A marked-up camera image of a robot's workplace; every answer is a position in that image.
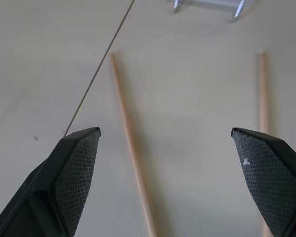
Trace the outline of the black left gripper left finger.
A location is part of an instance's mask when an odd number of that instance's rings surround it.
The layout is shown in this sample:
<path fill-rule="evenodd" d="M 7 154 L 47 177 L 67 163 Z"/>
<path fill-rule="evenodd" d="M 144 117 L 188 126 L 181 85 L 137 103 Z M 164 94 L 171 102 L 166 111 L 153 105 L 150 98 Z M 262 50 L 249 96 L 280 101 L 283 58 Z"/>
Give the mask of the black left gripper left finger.
<path fill-rule="evenodd" d="M 0 237 L 74 237 L 91 187 L 101 130 L 62 138 L 0 214 Z"/>

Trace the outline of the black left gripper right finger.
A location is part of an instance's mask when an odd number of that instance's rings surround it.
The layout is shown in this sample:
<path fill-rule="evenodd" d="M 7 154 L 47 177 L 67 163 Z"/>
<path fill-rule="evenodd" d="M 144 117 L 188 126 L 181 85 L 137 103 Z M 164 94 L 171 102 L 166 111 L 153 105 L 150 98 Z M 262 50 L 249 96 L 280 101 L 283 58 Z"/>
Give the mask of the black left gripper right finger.
<path fill-rule="evenodd" d="M 249 192 L 273 237 L 296 237 L 296 152 L 282 139 L 233 128 Z"/>

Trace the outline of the wooden chopstick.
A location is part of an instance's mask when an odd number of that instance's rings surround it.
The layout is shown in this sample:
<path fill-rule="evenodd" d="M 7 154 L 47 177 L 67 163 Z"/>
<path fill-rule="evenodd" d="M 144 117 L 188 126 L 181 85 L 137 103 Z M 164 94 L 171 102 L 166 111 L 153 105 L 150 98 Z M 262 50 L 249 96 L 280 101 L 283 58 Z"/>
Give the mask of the wooden chopstick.
<path fill-rule="evenodd" d="M 268 57 L 263 52 L 258 55 L 259 73 L 259 129 L 262 133 L 270 132 L 269 126 L 269 93 L 268 93 Z"/>
<path fill-rule="evenodd" d="M 149 192 L 145 169 L 143 168 L 143 165 L 139 156 L 139 150 L 136 144 L 136 136 L 132 126 L 132 121 L 129 114 L 128 105 L 127 105 L 127 101 L 126 101 L 126 97 L 123 89 L 122 78 L 120 75 L 120 71 L 118 69 L 118 65 L 117 65 L 116 57 L 114 53 L 110 54 L 110 60 L 112 64 L 112 70 L 114 73 L 114 79 L 116 84 L 116 94 L 118 96 L 121 119 L 122 119 L 123 128 L 124 128 L 124 132 L 127 140 L 130 159 L 134 169 L 134 174 L 135 174 L 136 183 L 137 183 L 137 187 L 138 187 L 138 191 L 141 199 L 143 213 L 144 213 L 144 217 L 145 217 L 147 228 L 148 228 L 148 236 L 161 237 L 161 233 L 158 226 L 158 219 L 155 213 L 154 203 L 152 201 L 152 198 Z"/>

